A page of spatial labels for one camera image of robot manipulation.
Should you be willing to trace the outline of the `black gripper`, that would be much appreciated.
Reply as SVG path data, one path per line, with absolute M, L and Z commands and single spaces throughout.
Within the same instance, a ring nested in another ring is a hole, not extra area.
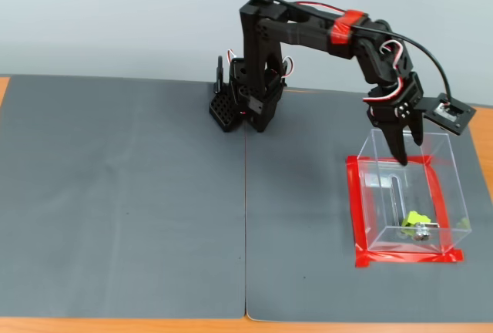
M 413 140 L 418 146 L 422 145 L 424 139 L 422 111 L 417 108 L 423 98 L 423 89 L 416 72 L 411 72 L 404 79 L 400 78 L 400 82 L 399 93 L 390 99 L 365 102 L 369 105 L 367 114 L 372 124 L 380 125 L 393 158 L 405 167 L 407 154 L 402 126 L 408 124 Z

